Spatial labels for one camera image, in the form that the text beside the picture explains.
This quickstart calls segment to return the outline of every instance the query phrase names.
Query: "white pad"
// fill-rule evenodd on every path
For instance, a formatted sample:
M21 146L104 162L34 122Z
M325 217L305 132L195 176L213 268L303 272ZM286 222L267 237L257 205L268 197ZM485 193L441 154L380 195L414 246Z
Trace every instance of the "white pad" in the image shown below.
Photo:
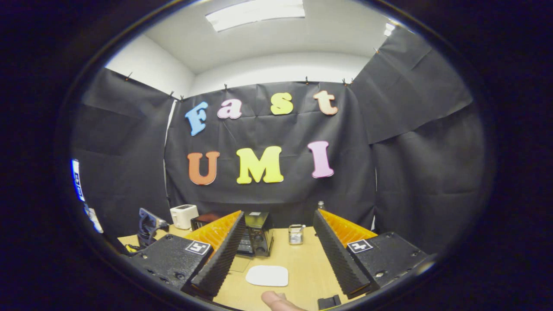
M248 270L246 281L259 286L287 286L288 269L280 266L254 266Z

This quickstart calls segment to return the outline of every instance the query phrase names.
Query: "black fabric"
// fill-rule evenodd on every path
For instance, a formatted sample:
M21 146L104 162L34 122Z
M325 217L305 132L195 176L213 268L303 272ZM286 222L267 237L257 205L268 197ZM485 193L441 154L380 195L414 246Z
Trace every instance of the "black fabric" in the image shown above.
M477 204L483 148L475 105L372 145L377 231L395 231L426 253L464 234L484 208Z
M172 102L102 69L77 103L72 156L79 160L86 202L107 235L136 234L140 208L170 219L163 146Z
M322 113L313 95L321 90L335 96L339 111ZM278 92L292 95L293 111L273 115L270 98ZM242 116L220 119L217 111L228 99L242 101ZM202 101L206 128L191 136L184 115ZM374 206L374 165L367 144L365 120L353 92L343 84L330 82L279 82L249 85L194 96L175 106L167 143L165 167L171 207L195 204L200 214L207 211L269 211L276 227L311 225L317 202L328 211L370 227ZM328 141L330 167L334 175L315 179L313 157L307 144ZM261 181L238 184L240 161L236 151L251 148L260 158L269 146L280 146L281 183ZM217 177L210 185L196 185L188 175L187 155L200 152L200 173L207 173L206 152L218 151Z
M472 103L452 66L420 36L396 28L353 80L369 143L412 131Z

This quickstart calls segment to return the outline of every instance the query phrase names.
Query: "human hand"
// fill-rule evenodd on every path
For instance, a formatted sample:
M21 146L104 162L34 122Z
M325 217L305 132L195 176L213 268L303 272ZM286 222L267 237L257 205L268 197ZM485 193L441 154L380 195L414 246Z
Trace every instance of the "human hand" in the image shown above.
M271 311L306 311L286 300L284 294L277 294L273 291L261 294L261 300L271 308Z

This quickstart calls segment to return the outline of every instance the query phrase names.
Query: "fluorescent light panel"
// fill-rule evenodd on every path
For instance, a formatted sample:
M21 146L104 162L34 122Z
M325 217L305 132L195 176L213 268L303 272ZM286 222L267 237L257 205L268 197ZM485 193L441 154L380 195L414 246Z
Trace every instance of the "fluorescent light panel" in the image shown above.
M305 17L303 0L253 0L206 15L215 31L275 18Z

